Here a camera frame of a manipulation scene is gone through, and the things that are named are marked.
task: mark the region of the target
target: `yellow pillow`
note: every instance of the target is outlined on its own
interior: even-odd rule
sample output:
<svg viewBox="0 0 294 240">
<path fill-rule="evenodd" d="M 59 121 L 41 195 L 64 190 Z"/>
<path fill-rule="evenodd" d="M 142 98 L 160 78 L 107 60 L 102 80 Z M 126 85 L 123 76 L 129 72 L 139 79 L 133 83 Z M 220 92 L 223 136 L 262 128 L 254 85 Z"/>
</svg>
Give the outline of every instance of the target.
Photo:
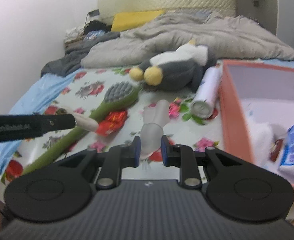
<svg viewBox="0 0 294 240">
<path fill-rule="evenodd" d="M 121 32 L 137 28 L 144 25 L 147 22 L 155 19 L 158 15 L 165 13 L 163 10 L 159 11 L 146 11 L 146 12 L 130 12 L 130 13 L 118 13 L 114 16 L 112 22 L 112 31 Z"/>
</svg>

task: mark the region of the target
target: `red candy wrapper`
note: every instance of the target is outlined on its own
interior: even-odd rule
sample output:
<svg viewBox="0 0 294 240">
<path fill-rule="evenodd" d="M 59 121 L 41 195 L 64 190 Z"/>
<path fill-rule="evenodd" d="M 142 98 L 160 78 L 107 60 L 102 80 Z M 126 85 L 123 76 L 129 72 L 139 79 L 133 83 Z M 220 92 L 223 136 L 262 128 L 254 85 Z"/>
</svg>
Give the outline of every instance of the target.
<svg viewBox="0 0 294 240">
<path fill-rule="evenodd" d="M 97 134 L 107 136 L 119 130 L 127 119 L 127 111 L 110 112 L 105 120 L 99 123 Z"/>
</svg>

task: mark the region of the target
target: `round pad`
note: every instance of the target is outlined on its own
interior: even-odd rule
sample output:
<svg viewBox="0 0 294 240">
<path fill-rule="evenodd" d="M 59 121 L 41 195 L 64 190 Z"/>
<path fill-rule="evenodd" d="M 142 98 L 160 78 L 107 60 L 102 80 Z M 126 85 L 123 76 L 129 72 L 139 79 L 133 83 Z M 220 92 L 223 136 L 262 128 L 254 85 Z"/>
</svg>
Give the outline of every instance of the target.
<svg viewBox="0 0 294 240">
<path fill-rule="evenodd" d="M 78 213 L 91 196 L 89 184 L 77 171 L 56 166 L 15 179 L 8 185 L 4 197 L 16 217 L 47 223 Z"/>
<path fill-rule="evenodd" d="M 285 217 L 294 201 L 287 180 L 250 163 L 220 170 L 209 182 L 206 195 L 224 215 L 248 222 Z"/>
</svg>

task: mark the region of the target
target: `translucent plastic object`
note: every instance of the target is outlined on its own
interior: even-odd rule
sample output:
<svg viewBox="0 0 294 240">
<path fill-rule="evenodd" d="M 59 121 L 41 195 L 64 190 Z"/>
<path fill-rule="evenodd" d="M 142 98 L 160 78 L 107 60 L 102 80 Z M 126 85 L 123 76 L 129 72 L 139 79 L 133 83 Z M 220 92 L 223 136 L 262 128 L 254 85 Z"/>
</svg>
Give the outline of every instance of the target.
<svg viewBox="0 0 294 240">
<path fill-rule="evenodd" d="M 95 132 L 98 129 L 98 123 L 91 119 L 90 117 L 84 116 L 82 114 L 75 113 L 70 107 L 64 107 L 68 114 L 72 114 L 76 120 L 76 125 L 80 128 Z"/>
<path fill-rule="evenodd" d="M 145 107 L 143 113 L 144 125 L 140 132 L 140 159 L 146 159 L 160 148 L 163 127 L 169 123 L 169 103 L 160 100 L 155 107 Z"/>
</svg>

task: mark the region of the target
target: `white tissue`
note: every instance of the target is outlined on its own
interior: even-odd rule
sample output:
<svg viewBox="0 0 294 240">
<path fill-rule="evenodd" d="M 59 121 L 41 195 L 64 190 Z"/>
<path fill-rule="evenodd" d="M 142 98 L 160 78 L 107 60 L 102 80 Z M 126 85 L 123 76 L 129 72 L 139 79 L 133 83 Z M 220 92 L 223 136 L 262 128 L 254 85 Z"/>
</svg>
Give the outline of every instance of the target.
<svg viewBox="0 0 294 240">
<path fill-rule="evenodd" d="M 268 123 L 255 122 L 252 116 L 247 116 L 246 121 L 255 164 L 263 168 L 269 158 L 271 144 L 274 141 L 273 130 Z"/>
</svg>

